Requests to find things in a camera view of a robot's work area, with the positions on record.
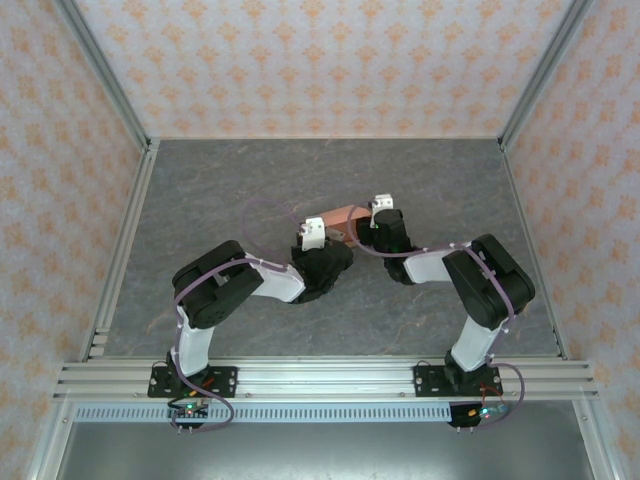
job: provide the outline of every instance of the patterned wallpaper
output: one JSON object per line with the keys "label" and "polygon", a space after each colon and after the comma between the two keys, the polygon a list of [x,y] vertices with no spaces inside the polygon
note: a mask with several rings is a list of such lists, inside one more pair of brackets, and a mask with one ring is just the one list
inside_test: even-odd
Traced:
{"label": "patterned wallpaper", "polygon": [[571,353],[595,360],[640,475],[637,0],[596,0],[509,159]]}
{"label": "patterned wallpaper", "polygon": [[79,1],[163,137],[497,137],[570,3]]}
{"label": "patterned wallpaper", "polygon": [[0,478],[97,306],[139,153],[51,0],[0,4]]}

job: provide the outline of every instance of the gray stone floor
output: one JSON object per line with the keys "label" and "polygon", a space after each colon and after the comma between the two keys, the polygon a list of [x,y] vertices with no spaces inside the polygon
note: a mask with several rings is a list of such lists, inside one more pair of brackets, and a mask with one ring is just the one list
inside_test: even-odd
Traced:
{"label": "gray stone floor", "polygon": [[[105,354],[167,352],[175,328],[173,274],[225,240],[247,248],[240,213],[251,198],[282,202],[304,218],[377,193],[393,195],[414,244],[493,233],[534,277],[495,141],[163,141]],[[295,230],[281,213],[258,206],[249,218],[255,240],[289,258]],[[211,354],[441,355],[465,318],[451,284],[396,284],[381,259],[356,251],[334,290],[315,302],[250,298],[216,329]],[[497,351],[558,353],[540,292]]]}

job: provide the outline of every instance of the wall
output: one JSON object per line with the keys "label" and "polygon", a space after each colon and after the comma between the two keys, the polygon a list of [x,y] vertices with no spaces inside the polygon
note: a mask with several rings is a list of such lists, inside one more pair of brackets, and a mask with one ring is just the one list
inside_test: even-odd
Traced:
{"label": "wall", "polygon": [[50,0],[0,5],[0,477],[77,360],[139,156]]}
{"label": "wall", "polygon": [[497,137],[570,0],[80,0],[151,136]]}
{"label": "wall", "polygon": [[637,0],[596,0],[509,160],[571,353],[596,362],[640,472]]}

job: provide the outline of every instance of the floor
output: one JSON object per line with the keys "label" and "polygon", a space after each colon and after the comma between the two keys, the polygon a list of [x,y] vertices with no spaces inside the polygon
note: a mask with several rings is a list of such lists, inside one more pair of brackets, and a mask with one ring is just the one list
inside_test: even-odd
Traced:
{"label": "floor", "polygon": [[[414,244],[490,232],[535,276],[493,140],[162,141],[105,354],[167,352],[172,276],[225,240],[246,248],[240,213],[248,200],[267,197],[304,218],[378,193],[393,195]],[[249,218],[256,242],[289,258],[295,230],[281,212],[258,206]],[[382,260],[356,251],[334,290],[314,302],[250,298],[216,329],[211,354],[441,355],[465,318],[451,284],[394,283]],[[539,288],[497,352],[558,354]]]}
{"label": "floor", "polygon": [[58,479],[84,478],[594,477],[571,402],[525,402],[513,419],[473,435],[444,423],[238,423],[201,435],[176,435],[162,424],[75,424]]}

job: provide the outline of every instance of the metal base plate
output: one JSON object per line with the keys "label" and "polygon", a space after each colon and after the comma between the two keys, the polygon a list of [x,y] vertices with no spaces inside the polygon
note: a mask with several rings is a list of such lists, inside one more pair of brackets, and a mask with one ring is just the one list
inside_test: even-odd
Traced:
{"label": "metal base plate", "polygon": [[[209,366],[204,375],[204,379],[203,384],[207,384],[205,387],[206,390],[225,398],[234,398],[236,396],[236,385],[238,383],[237,367]],[[190,395],[189,387],[184,385],[179,379],[176,381],[176,379],[173,378],[171,369],[166,365],[159,365],[151,369],[147,396],[149,398],[204,397],[201,393]]]}
{"label": "metal base plate", "polygon": [[[487,368],[473,380],[466,384],[460,385],[458,391],[453,389],[453,385],[447,380],[444,374],[444,365],[416,365],[413,367],[413,386],[415,387],[416,397],[478,397],[482,396],[480,384],[487,387],[493,387],[500,394],[502,391],[502,382],[500,380],[500,372],[498,368]],[[487,389],[484,392],[486,396],[497,396],[495,392]]]}

